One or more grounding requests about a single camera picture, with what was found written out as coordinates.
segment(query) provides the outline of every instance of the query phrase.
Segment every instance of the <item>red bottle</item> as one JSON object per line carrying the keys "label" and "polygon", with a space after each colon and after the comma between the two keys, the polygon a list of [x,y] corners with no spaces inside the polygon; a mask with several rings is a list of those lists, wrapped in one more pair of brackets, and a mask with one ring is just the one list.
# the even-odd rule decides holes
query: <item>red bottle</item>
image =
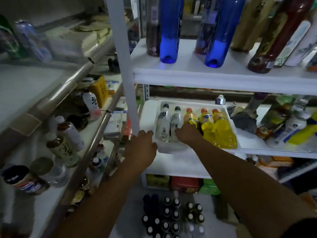
{"label": "red bottle", "polygon": [[299,24],[307,16],[314,0],[283,0],[264,34],[248,69],[268,73]]}

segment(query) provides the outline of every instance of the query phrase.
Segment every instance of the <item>red box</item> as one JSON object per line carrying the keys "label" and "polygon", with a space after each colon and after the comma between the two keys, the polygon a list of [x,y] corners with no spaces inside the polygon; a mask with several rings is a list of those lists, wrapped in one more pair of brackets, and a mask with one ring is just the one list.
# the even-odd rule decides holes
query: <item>red box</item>
{"label": "red box", "polygon": [[200,186],[198,178],[172,176],[172,181],[170,184],[171,190],[193,194],[198,192],[199,188]]}

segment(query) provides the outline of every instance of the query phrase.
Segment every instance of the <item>blue bottle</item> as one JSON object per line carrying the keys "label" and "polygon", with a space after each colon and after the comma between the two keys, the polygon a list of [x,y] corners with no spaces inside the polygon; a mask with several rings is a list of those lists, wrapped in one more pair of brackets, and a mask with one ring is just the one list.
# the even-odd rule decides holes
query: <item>blue bottle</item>
{"label": "blue bottle", "polygon": [[217,16],[218,27],[212,49],[207,53],[205,65],[219,68],[224,64],[228,49],[239,23],[245,0],[223,0]]}
{"label": "blue bottle", "polygon": [[175,63],[182,27],[184,0],[161,0],[160,59],[163,63]]}

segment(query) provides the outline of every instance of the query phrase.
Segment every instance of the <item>forearm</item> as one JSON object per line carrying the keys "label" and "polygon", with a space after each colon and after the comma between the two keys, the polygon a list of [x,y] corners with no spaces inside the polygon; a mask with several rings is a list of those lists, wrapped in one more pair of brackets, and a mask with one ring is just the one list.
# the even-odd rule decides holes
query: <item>forearm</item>
{"label": "forearm", "polygon": [[138,175],[120,166],[114,175],[100,184],[96,192],[84,201],[51,235],[51,238],[108,237],[124,205],[129,188]]}
{"label": "forearm", "polygon": [[291,224],[316,217],[298,196],[251,163],[204,139],[191,146],[254,238],[278,238]]}

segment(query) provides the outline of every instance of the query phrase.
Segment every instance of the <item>white metal post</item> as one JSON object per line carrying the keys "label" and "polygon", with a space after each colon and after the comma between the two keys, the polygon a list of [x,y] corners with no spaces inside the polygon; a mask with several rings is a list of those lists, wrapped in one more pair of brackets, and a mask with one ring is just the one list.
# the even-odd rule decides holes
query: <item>white metal post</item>
{"label": "white metal post", "polygon": [[134,91],[134,78],[130,60],[129,40],[125,24],[123,0],[104,0],[108,7],[111,30],[114,44],[118,55],[118,62],[125,92],[126,104],[129,110],[131,128],[134,135],[137,135],[139,127],[139,116]]}

